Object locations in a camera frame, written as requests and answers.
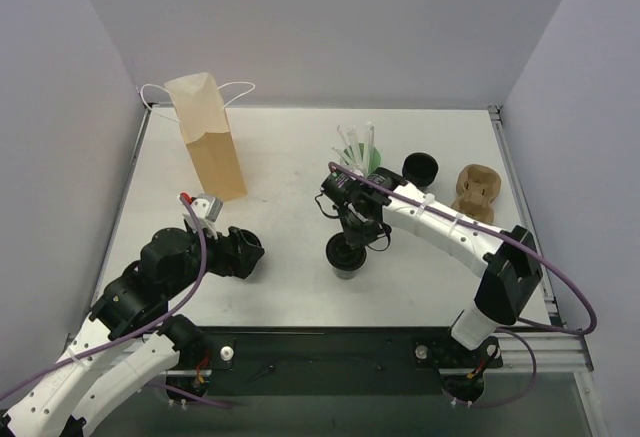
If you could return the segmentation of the black coffee cup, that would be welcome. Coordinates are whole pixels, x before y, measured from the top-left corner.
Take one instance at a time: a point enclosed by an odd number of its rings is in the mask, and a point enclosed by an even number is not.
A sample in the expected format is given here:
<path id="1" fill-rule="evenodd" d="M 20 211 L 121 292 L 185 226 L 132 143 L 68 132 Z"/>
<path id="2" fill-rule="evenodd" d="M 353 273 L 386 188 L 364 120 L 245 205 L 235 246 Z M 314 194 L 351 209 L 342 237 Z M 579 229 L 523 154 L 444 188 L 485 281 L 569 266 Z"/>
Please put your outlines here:
<path id="1" fill-rule="evenodd" d="M 359 259 L 338 259 L 330 260 L 333 274 L 341 280 L 350 280 L 358 275 L 366 262 L 366 257 Z"/>

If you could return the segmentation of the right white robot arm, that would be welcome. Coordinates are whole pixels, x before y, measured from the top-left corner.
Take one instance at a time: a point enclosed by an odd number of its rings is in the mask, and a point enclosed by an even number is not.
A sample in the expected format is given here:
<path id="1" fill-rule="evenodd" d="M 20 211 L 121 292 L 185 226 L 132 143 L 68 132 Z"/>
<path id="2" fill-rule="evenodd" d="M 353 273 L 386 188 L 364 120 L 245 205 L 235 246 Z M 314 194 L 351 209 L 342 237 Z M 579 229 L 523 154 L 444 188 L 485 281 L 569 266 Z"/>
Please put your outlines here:
<path id="1" fill-rule="evenodd" d="M 468 363 L 498 328 L 514 325 L 542 278 L 530 231 L 478 222 L 386 168 L 362 177 L 334 166 L 320 193 L 331 201 L 330 217 L 342 228 L 325 250 L 336 273 L 358 271 L 367 248 L 401 229 L 446 252 L 479 278 L 472 302 L 443 341 L 444 355 L 454 364 Z"/>

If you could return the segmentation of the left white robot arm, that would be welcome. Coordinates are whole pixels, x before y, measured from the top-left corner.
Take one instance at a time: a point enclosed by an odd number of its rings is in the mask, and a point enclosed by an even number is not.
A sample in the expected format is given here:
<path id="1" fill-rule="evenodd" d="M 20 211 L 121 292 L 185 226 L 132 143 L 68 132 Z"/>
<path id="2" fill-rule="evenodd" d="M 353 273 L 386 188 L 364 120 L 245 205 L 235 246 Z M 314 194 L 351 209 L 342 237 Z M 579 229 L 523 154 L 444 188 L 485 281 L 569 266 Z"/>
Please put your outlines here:
<path id="1" fill-rule="evenodd" d="M 1 417 L 4 436 L 88 436 L 158 374 L 207 354 L 202 330 L 169 305 L 207 273 L 248 277 L 264 254 L 258 237 L 165 228 L 112 281 L 52 370 Z"/>

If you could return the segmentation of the black cup lid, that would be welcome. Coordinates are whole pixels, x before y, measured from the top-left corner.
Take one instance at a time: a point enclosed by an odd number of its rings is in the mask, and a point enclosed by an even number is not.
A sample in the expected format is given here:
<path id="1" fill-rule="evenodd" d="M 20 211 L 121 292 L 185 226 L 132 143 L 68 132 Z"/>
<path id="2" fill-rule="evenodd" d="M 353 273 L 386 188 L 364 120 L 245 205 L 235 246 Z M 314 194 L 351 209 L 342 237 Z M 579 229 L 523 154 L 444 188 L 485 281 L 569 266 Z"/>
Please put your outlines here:
<path id="1" fill-rule="evenodd" d="M 325 255 L 333 268 L 345 272 L 360 269 L 367 257 L 366 250 L 363 247 L 350 246 L 343 233 L 337 233 L 329 239 Z"/>

